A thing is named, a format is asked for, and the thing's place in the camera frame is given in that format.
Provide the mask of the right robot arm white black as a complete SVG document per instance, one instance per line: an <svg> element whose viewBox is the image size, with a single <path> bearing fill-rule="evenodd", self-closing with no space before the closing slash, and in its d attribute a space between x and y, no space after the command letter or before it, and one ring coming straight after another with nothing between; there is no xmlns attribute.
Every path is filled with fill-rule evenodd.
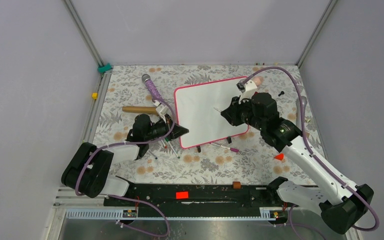
<svg viewBox="0 0 384 240"><path fill-rule="evenodd" d="M266 144L294 161L319 188L314 191L278 177L267 187L266 198L271 205L287 202L310 210L342 235L370 209L373 189L367 184L357 185L316 152L303 132L280 116L270 94L255 93L244 99L235 96L220 114L234 127L246 124L258 130Z"/></svg>

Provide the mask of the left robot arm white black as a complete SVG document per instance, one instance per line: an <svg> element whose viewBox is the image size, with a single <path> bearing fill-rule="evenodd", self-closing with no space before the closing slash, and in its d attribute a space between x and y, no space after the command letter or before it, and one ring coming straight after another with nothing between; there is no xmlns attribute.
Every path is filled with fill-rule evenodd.
<svg viewBox="0 0 384 240"><path fill-rule="evenodd" d="M124 206L132 204L135 192L131 183L121 177L111 176L112 164L142 158L156 140L174 140L189 130L173 122L166 115L152 122L147 114L137 115L125 141L97 147L90 142L82 143L61 176L61 183L89 198L111 195Z"/></svg>

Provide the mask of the pink framed whiteboard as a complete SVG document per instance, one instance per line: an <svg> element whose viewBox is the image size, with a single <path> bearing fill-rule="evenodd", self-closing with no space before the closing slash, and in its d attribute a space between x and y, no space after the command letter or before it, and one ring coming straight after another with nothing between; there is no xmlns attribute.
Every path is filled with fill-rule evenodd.
<svg viewBox="0 0 384 240"><path fill-rule="evenodd" d="M248 132L246 124L232 126L214 110L214 107L222 111L229 107L232 98L241 94L237 83L245 78L239 76L185 85L174 90L177 123L189 130L179 138L181 148L194 148Z"/></svg>

